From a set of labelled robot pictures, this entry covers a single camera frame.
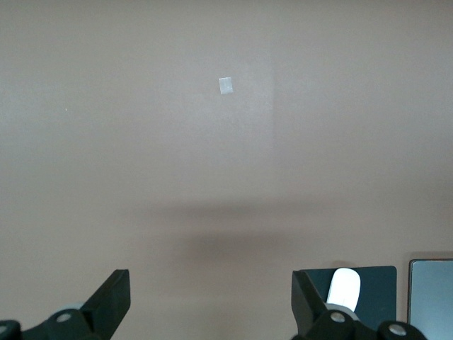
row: screw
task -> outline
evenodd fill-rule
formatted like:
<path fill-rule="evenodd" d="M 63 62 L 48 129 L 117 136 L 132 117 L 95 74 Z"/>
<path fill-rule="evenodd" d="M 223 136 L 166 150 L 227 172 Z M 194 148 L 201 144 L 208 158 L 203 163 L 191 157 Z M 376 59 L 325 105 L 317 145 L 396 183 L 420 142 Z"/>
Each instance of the screw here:
<path fill-rule="evenodd" d="M 331 319 L 335 322 L 338 322 L 339 324 L 343 323 L 344 321 L 346 321 L 346 318 L 343 314 L 339 313 L 339 312 L 333 312 L 331 314 Z"/>
<path fill-rule="evenodd" d="M 64 313 L 58 316 L 57 322 L 65 322 L 71 319 L 71 315 L 69 313 Z"/>
<path fill-rule="evenodd" d="M 405 336 L 407 334 L 406 330 L 399 324 L 391 324 L 389 326 L 389 331 L 399 336 Z"/>

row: gray screen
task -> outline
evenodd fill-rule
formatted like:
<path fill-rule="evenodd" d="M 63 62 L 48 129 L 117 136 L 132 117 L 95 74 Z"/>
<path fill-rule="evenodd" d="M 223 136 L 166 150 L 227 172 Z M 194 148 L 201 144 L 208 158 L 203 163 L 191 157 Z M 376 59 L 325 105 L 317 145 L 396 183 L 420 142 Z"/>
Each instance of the gray screen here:
<path fill-rule="evenodd" d="M 428 340 L 452 340 L 453 260 L 411 262 L 408 322 Z"/>

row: black mouse pad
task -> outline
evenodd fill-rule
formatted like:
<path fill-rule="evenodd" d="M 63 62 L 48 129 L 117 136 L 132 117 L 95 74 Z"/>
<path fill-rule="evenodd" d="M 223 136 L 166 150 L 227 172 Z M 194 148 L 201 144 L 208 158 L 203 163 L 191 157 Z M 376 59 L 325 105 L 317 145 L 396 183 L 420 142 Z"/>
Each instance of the black mouse pad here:
<path fill-rule="evenodd" d="M 360 295 L 355 314 L 369 328 L 388 320 L 396 320 L 396 268 L 393 266 L 351 268 L 360 276 Z M 307 273 L 318 290 L 319 296 L 327 301 L 333 269 L 307 269 Z"/>

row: computer mouse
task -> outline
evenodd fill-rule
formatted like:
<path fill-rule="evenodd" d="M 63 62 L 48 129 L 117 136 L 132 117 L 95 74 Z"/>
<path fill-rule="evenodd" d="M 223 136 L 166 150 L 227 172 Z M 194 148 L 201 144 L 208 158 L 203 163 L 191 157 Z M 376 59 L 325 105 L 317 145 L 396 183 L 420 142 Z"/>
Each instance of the computer mouse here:
<path fill-rule="evenodd" d="M 339 268 L 332 277 L 327 303 L 349 308 L 353 312 L 360 295 L 360 276 L 350 268 Z"/>

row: small white square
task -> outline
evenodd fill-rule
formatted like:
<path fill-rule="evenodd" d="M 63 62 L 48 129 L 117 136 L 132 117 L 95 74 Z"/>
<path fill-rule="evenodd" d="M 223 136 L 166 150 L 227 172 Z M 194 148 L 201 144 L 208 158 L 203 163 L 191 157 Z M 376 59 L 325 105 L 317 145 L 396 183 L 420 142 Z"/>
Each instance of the small white square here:
<path fill-rule="evenodd" d="M 219 78 L 220 94 L 232 94 L 233 84 L 231 83 L 231 77 Z"/>

